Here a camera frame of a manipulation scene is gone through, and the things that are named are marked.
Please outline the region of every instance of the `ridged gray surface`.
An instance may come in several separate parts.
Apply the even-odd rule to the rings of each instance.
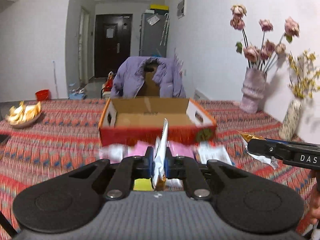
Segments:
[[[109,201],[86,226],[58,235],[23,231],[15,240],[298,240],[294,232],[273,236],[238,231],[222,221],[209,203],[185,192],[136,192]]]

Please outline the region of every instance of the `yellow-green sticky note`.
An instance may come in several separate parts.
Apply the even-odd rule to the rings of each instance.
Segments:
[[[133,190],[136,191],[153,191],[151,179],[136,179]]]

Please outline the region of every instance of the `human hand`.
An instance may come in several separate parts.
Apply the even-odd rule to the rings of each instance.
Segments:
[[[310,176],[312,178],[315,178],[316,175],[320,177],[320,171],[310,172]],[[309,210],[310,223],[315,225],[317,221],[320,220],[320,192],[317,190],[317,184],[315,184],[312,187],[309,204],[310,204],[310,210]]]

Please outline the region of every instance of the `jacket sleeve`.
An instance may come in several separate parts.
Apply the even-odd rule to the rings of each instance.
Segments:
[[[120,97],[120,92],[123,90],[124,74],[127,70],[127,61],[123,62],[119,67],[118,72],[113,80],[112,89],[110,93],[111,98]]]
[[[180,71],[176,67],[173,73],[173,97],[174,98],[186,98],[186,92],[183,88],[182,77]]]

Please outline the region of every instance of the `pink rose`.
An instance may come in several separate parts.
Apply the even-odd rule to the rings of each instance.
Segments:
[[[235,30],[242,30],[245,26],[244,21],[237,16],[233,16],[233,18],[230,21],[230,26],[234,27]]]
[[[299,24],[296,21],[294,21],[291,17],[285,20],[284,30],[288,36],[299,37]]]
[[[267,52],[267,54],[269,55],[269,57],[272,55],[272,53],[275,51],[276,45],[267,40],[263,46],[263,48],[265,49],[265,51]]]
[[[247,16],[247,9],[242,4],[232,6],[231,11],[233,15],[238,17],[243,17],[243,15]]]
[[[250,46],[247,49],[243,49],[244,57],[255,63],[259,57],[259,50],[257,47]]]
[[[276,46],[275,51],[277,54],[282,54],[285,52],[285,49],[286,49],[285,45],[283,43],[280,43]]]
[[[260,57],[261,57],[262,60],[267,60],[269,58],[269,54],[268,54],[268,52],[266,51],[265,48],[263,48],[261,50]]]
[[[273,31],[273,25],[269,20],[260,20],[259,24],[261,26],[262,31],[264,32],[269,32],[269,31]]]

